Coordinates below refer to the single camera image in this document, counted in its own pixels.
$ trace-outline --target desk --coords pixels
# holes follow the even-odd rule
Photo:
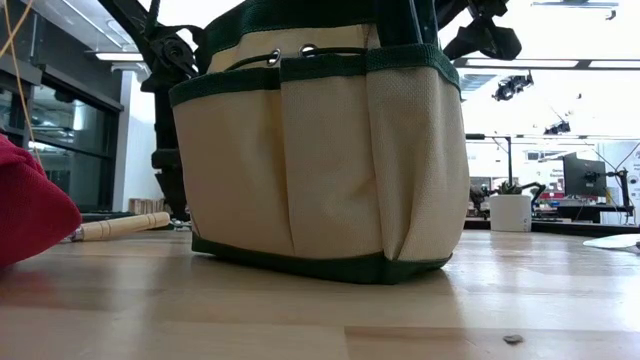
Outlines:
[[[194,256],[186,234],[61,244],[0,273],[1,359],[635,359],[640,257],[465,232],[398,286]],[[502,337],[519,334],[510,346]]]
[[[594,224],[600,224],[600,213],[603,212],[622,212],[627,213],[627,209],[622,206],[613,205],[569,205],[558,206],[558,214],[560,217],[569,218],[573,221],[592,221]]]

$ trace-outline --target white plant pot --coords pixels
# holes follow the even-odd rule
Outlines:
[[[531,231],[531,197],[496,195],[489,198],[489,206],[492,231]]]

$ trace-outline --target string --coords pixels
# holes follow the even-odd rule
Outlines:
[[[11,22],[10,22],[10,19],[9,19],[9,4],[7,2],[5,2],[5,5],[4,5],[4,17],[5,17],[5,20],[7,22],[7,33],[11,34],[11,35],[9,36],[9,39],[7,40],[7,44],[5,44],[4,47],[2,48],[2,51],[0,51],[0,57],[2,57],[2,55],[4,55],[4,52],[10,46],[11,47],[11,57],[13,58],[13,67],[15,68],[15,71],[16,71],[16,82],[18,83],[18,92],[20,93],[20,102],[22,103],[22,111],[24,112],[24,119],[25,119],[25,122],[27,123],[27,128],[29,129],[30,140],[33,142],[33,152],[36,155],[36,160],[38,161],[38,164],[42,167],[42,161],[40,160],[40,153],[38,152],[38,148],[35,146],[35,141],[36,140],[35,140],[35,136],[33,135],[33,126],[31,126],[31,115],[29,114],[29,108],[27,107],[27,101],[25,100],[24,90],[22,89],[22,80],[21,80],[21,77],[20,77],[20,67],[18,66],[18,58],[16,57],[16,48],[15,48],[15,45],[13,43],[13,39],[14,39],[15,35],[18,33],[18,30],[20,30],[20,27],[22,26],[22,23],[24,22],[24,19],[27,18],[27,15],[29,13],[29,10],[31,9],[31,5],[32,4],[33,4],[33,0],[30,0],[29,3],[27,4],[27,7],[26,7],[24,13],[22,14],[22,17],[20,18],[20,20],[16,24],[16,28],[12,31],[11,30]]]

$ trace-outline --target computer monitor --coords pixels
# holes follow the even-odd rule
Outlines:
[[[577,154],[563,157],[564,194],[607,196],[606,168],[602,161],[578,159]]]

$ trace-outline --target green trim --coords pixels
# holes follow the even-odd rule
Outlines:
[[[201,73],[213,54],[240,43],[243,35],[292,28],[333,28],[375,22],[371,0],[247,0],[215,19],[204,30],[196,51]]]
[[[382,253],[346,259],[314,260],[275,255],[215,243],[193,234],[192,250],[249,266],[356,284],[397,284],[440,269],[451,257],[433,261],[392,261]]]
[[[369,50],[367,72],[407,67],[430,66],[460,90],[458,71],[449,58],[434,45],[405,45]]]
[[[364,56],[329,54],[310,58],[283,59],[280,80],[287,82],[332,76],[358,76],[365,73]]]
[[[308,58],[284,58],[281,67],[252,68],[207,74],[171,89],[171,106],[220,94],[253,90],[277,90],[281,82],[332,76],[363,76],[387,69],[432,67],[458,91],[459,76],[449,59],[433,45],[406,45],[369,50],[366,55],[327,54]]]
[[[277,68],[253,68],[207,74],[176,85],[169,96],[171,106],[183,102],[220,94],[253,90],[280,89],[280,71]]]

